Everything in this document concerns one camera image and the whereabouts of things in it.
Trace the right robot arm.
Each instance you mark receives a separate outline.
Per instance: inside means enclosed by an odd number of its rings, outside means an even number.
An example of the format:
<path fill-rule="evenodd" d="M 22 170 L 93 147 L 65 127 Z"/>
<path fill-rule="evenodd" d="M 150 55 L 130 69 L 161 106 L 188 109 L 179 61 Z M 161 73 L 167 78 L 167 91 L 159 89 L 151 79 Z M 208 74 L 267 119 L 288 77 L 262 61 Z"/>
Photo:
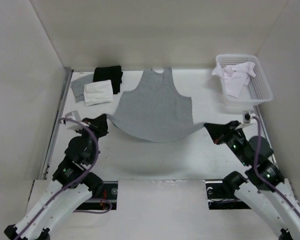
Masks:
<path fill-rule="evenodd" d="M 239 121 L 226 124 L 205 123 L 215 145 L 225 144 L 243 166 L 244 174 L 229 173 L 222 179 L 222 192 L 250 207 L 279 240 L 300 240 L 300 205 L 278 167 L 270 161 L 274 153 L 262 137 L 261 123 L 257 135 L 246 138 Z"/>

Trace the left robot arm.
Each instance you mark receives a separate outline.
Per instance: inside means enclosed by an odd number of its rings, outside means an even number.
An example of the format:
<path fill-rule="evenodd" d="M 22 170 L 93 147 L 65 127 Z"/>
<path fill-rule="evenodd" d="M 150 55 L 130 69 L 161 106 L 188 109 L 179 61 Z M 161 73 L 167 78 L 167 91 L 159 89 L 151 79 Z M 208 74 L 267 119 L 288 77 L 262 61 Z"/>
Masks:
<path fill-rule="evenodd" d="M 100 154 L 98 141 L 108 134 L 107 115 L 82 120 L 68 116 L 59 123 L 78 125 L 78 136 L 69 141 L 64 159 L 38 202 L 22 220 L 5 228 L 10 240 L 47 240 L 54 227 L 84 201 L 102 195 L 104 182 L 91 170 Z"/>

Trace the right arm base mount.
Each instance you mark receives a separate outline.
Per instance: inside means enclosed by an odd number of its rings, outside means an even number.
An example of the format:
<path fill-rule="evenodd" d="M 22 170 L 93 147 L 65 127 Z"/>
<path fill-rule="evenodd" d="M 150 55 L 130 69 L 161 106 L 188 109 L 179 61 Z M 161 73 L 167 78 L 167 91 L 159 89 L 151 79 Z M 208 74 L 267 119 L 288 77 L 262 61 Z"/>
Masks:
<path fill-rule="evenodd" d="M 250 207 L 230 193 L 223 190 L 221 180 L 205 182 L 209 210 L 249 210 Z"/>

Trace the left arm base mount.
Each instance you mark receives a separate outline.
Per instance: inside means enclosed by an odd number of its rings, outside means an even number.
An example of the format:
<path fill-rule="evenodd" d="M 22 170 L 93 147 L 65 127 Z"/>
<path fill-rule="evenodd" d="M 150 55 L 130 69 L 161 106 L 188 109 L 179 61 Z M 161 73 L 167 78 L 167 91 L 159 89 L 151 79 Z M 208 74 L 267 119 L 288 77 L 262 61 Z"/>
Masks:
<path fill-rule="evenodd" d="M 112 210 L 117 209 L 117 197 L 118 197 L 118 182 L 117 181 L 105 181 L 103 187 L 98 194 L 93 195 L 90 199 L 82 203 L 77 210 L 78 211 L 107 211 L 110 205 L 105 201 L 112 203 Z"/>

